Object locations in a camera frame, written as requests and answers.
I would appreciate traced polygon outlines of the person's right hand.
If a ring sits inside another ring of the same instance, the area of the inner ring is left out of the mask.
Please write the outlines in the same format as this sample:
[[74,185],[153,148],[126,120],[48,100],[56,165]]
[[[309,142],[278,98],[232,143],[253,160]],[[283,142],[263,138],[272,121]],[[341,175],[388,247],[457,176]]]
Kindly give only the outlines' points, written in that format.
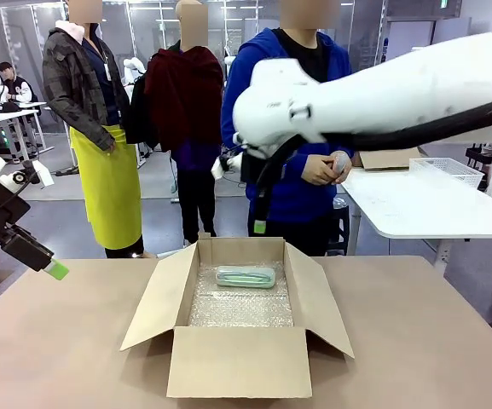
[[339,174],[336,172],[336,158],[319,154],[308,156],[302,179],[315,186],[325,186],[337,182]]

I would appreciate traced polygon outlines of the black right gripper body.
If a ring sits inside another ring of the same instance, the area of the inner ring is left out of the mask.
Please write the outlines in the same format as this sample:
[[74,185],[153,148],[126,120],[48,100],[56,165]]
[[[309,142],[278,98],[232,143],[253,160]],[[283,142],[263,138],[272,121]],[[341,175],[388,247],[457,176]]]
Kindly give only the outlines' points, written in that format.
[[283,167],[290,156],[291,149],[285,146],[280,147],[270,157],[260,150],[248,148],[242,153],[240,179],[246,185],[255,187],[257,198],[265,198],[281,179]]

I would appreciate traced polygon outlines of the person's left hand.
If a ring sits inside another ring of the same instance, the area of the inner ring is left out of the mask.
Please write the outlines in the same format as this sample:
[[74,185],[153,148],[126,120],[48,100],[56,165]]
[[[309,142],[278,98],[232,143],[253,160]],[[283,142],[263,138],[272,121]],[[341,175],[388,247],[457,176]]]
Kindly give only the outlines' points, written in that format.
[[332,156],[333,156],[333,172],[336,175],[336,179],[334,180],[333,183],[335,185],[338,185],[343,183],[347,179],[353,167],[353,164],[347,152],[336,151],[332,154]]

